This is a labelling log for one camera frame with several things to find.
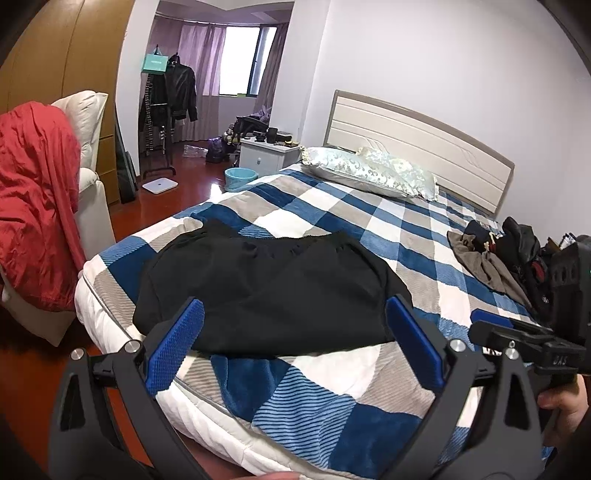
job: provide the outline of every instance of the black leather jacket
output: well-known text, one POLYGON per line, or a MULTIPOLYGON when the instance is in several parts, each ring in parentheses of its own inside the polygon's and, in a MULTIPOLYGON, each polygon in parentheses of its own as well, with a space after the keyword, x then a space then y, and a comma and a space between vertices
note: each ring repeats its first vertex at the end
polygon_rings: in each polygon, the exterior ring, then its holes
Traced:
POLYGON ((168 92, 168 105, 172 116, 176 120, 187 117, 189 120, 197 120, 197 93, 195 92, 195 72, 191 67, 177 63, 175 67, 168 66, 164 74, 166 90, 168 92))
MULTIPOLYGON (((170 108, 171 116, 175 120, 187 118, 194 122, 197 120, 197 93, 195 91, 195 74, 191 67, 177 63, 169 65, 164 75, 150 74, 152 89, 148 103, 156 105, 166 103, 170 108)), ((142 102, 139 111, 139 129, 144 130, 146 98, 142 102)), ((155 127, 163 127, 166 122, 166 106, 151 107, 152 124, 155 127)))

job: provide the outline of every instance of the wooden floor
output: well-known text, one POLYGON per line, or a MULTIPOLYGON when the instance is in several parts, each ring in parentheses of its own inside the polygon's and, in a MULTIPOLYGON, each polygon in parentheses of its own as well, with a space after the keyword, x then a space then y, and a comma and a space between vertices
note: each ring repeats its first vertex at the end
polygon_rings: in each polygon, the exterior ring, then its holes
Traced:
MULTIPOLYGON (((223 187, 223 172, 229 163, 210 164, 204 158, 185 158, 182 152, 183 145, 174 146, 176 188, 158 195, 140 188, 137 200, 111 209, 117 240, 207 200, 212 184, 214 191, 223 187)), ((162 155, 154 154, 153 166, 159 161, 163 161, 162 155)), ((144 158, 141 168, 148 168, 144 158)), ((170 173, 152 174, 146 181, 161 176, 170 176, 170 173)), ((20 444, 43 469, 47 469, 48 428, 57 387, 69 353, 79 346, 87 348, 92 355, 100 354, 77 320, 55 348, 28 333, 0 307, 0 412, 20 444)), ((130 451, 138 460, 147 462, 120 399, 112 395, 111 400, 130 451)), ((215 480, 247 475, 241 468, 218 459, 194 442, 191 450, 215 480)))
MULTIPOLYGON (((194 142, 193 145, 205 147, 206 143, 194 142)), ((164 166, 164 157, 159 152, 140 159, 142 172, 146 168, 158 166, 164 166)), ((177 170, 174 180, 178 182, 178 187, 157 195, 140 188, 139 201, 111 208, 111 222, 117 240, 207 200, 210 197, 212 185, 215 186, 214 189, 225 185, 224 171, 230 167, 230 164, 229 162, 206 163, 205 158, 202 157, 183 157, 183 145, 175 144, 173 166, 177 170)), ((145 182, 160 177, 173 178, 169 171, 160 171, 149 174, 145 182)))

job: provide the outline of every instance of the red jacket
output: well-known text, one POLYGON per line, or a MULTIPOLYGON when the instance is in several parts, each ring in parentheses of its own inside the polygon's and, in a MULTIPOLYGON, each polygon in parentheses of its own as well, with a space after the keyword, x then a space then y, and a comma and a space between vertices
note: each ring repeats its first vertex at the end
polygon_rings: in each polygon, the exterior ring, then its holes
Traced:
POLYGON ((0 265, 35 307, 73 310, 85 255, 74 220, 80 145, 57 107, 0 115, 0 265))

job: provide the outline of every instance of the white nightstand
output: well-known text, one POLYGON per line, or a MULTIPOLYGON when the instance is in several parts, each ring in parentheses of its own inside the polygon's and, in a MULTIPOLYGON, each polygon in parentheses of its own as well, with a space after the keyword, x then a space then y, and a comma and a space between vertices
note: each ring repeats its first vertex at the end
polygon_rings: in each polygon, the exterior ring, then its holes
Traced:
POLYGON ((256 171, 259 177, 289 167, 300 159, 300 147, 271 145, 256 142, 254 138, 243 138, 240 142, 240 166, 256 171))

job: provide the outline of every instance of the white scale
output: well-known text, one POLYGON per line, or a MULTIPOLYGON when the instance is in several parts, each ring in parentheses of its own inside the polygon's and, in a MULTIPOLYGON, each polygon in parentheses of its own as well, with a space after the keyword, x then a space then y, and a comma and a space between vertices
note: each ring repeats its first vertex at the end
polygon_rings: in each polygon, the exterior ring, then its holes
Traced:
POLYGON ((163 177, 161 179, 156 179, 156 180, 149 181, 148 183, 144 183, 142 185, 142 187, 151 193, 158 194, 158 193, 166 192, 167 190, 173 189, 177 185, 178 185, 178 183, 175 182, 174 180, 170 180, 170 179, 163 177))

